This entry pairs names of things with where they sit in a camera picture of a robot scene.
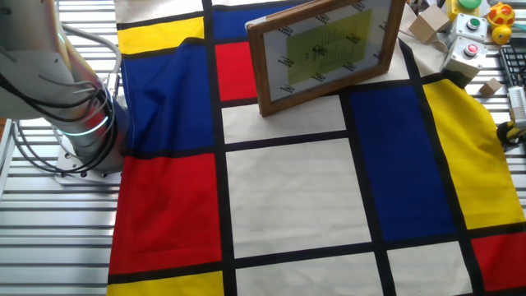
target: wooden block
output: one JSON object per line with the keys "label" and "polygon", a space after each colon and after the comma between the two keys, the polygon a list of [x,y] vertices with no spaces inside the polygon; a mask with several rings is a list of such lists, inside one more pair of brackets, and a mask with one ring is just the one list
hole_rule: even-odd
{"label": "wooden block", "polygon": [[500,88],[502,87],[502,84],[497,81],[495,78],[492,78],[490,81],[486,82],[485,85],[483,85],[480,88],[480,93],[485,97],[491,97],[494,95]]}
{"label": "wooden block", "polygon": [[0,118],[0,139],[2,139],[3,128],[6,126],[6,119]]}
{"label": "wooden block", "polygon": [[422,43],[436,35],[436,32],[444,29],[450,23],[450,19],[437,5],[431,5],[420,14],[409,27],[411,32]]}

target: wooden frame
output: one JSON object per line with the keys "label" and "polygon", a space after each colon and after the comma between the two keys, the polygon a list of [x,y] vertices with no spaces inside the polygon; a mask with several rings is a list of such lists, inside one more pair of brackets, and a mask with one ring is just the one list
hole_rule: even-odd
{"label": "wooden frame", "polygon": [[285,99],[279,99],[275,102],[272,102],[270,99],[270,85],[263,34],[357,2],[360,1],[315,0],[282,12],[277,12],[266,17],[266,21],[247,25],[247,34],[250,44],[254,77],[256,78],[257,99],[260,106],[261,116],[266,117],[283,109],[293,107],[307,102],[308,100],[329,94],[335,90],[342,89],[346,86],[354,85],[375,76],[379,76],[389,70],[390,62],[395,50],[396,39],[398,38],[400,22],[402,21],[402,14],[404,12],[404,0],[390,0],[389,17],[386,22],[387,26],[385,29],[383,44],[381,46],[380,59],[376,66],[367,68],[355,74],[344,76],[336,81],[326,82],[317,87],[301,91],[297,94],[290,95]]}

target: red square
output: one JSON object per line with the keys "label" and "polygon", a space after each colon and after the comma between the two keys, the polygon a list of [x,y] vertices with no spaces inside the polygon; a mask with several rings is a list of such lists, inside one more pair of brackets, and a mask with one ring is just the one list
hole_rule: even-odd
{"label": "red square", "polygon": [[215,158],[127,157],[109,273],[221,261]]}
{"label": "red square", "polygon": [[526,286],[526,233],[472,241],[486,291]]}
{"label": "red square", "polygon": [[215,45],[221,101],[256,98],[256,81],[248,42]]}

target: mondrian-style cloth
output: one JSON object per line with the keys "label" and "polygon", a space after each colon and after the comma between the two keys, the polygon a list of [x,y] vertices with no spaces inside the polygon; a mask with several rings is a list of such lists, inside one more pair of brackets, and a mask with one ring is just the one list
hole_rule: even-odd
{"label": "mondrian-style cloth", "polygon": [[108,295],[526,294],[495,123],[408,7],[387,74],[259,115],[244,25],[299,3],[116,0],[131,124]]}

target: blue square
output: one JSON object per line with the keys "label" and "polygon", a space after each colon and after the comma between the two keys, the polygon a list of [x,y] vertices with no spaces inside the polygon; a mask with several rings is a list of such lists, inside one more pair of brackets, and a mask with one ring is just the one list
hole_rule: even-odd
{"label": "blue square", "polygon": [[124,58],[122,76],[133,155],[214,145],[204,46],[181,44],[174,53]]}
{"label": "blue square", "polygon": [[213,12],[214,17],[214,38],[238,38],[246,37],[247,30],[245,24],[249,21],[253,21],[257,18],[268,16],[276,12],[281,12],[295,5],[278,6],[278,7],[267,7],[260,9],[249,9],[246,10],[222,10],[215,9]]}
{"label": "blue square", "polygon": [[351,94],[385,241],[455,232],[412,86]]}

